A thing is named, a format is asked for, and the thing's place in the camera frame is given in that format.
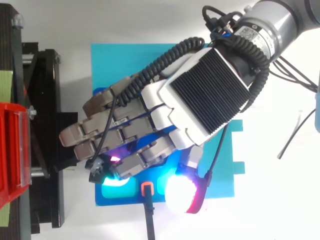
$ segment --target purple light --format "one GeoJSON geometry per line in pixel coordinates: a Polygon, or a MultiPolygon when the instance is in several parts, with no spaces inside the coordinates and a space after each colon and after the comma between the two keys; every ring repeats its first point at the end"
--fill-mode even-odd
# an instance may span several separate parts
{"type": "Polygon", "coordinates": [[[118,162],[120,160],[120,158],[116,157],[116,156],[112,156],[110,161],[111,162],[118,162]]]}
{"type": "Polygon", "coordinates": [[[165,187],[165,202],[172,211],[185,213],[190,208],[196,191],[196,185],[189,178],[173,175],[168,179],[165,187]]]}

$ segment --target black metal frame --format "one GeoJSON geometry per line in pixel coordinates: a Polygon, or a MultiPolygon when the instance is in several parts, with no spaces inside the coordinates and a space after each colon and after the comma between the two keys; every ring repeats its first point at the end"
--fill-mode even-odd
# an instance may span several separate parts
{"type": "Polygon", "coordinates": [[[65,221],[63,172],[55,167],[74,158],[72,148],[62,147],[59,133],[78,121],[78,114],[60,111],[59,62],[53,49],[38,51],[38,43],[23,43],[23,54],[33,55],[24,64],[26,104],[37,111],[31,121],[31,165],[41,167],[44,177],[32,178],[30,191],[31,233],[40,232],[41,223],[60,228],[65,221]]]}

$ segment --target coiled cable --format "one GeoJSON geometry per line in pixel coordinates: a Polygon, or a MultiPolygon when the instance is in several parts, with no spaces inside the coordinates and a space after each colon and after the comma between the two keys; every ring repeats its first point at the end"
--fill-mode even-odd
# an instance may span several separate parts
{"type": "Polygon", "coordinates": [[[257,96],[264,88],[269,76],[270,61],[260,50],[260,48],[258,48],[255,44],[242,36],[230,35],[221,37],[219,34],[216,34],[215,37],[216,45],[223,44],[229,50],[234,50],[235,52],[246,56],[259,70],[258,74],[255,76],[253,83],[249,87],[251,96],[247,104],[241,111],[243,113],[254,103],[257,96]]]}
{"type": "Polygon", "coordinates": [[[117,96],[119,105],[126,107],[166,67],[187,53],[199,51],[204,46],[205,40],[201,37],[191,37],[176,44],[138,73],[131,83],[117,96]]]}

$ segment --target red object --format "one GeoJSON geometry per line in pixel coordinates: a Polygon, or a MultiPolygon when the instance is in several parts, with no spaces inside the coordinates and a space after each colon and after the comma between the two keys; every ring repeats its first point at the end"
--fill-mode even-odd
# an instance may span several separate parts
{"type": "Polygon", "coordinates": [[[30,123],[27,109],[0,102],[0,209],[31,182],[30,123]]]}

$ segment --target glowing light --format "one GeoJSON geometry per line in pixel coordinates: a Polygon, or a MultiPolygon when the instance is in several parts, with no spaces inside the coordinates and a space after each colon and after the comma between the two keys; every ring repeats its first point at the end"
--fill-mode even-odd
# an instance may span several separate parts
{"type": "Polygon", "coordinates": [[[196,185],[189,178],[173,175],[166,184],[165,202],[172,211],[185,213],[190,208],[196,191],[196,185]]]}
{"type": "Polygon", "coordinates": [[[118,162],[120,160],[120,158],[116,157],[116,156],[112,156],[110,161],[111,162],[118,162]]]}
{"type": "Polygon", "coordinates": [[[102,185],[110,186],[110,187],[121,187],[121,186],[127,184],[127,182],[129,182],[129,179],[130,179],[130,177],[127,179],[124,179],[124,180],[111,179],[111,178],[106,177],[104,179],[104,182],[102,185]]]}

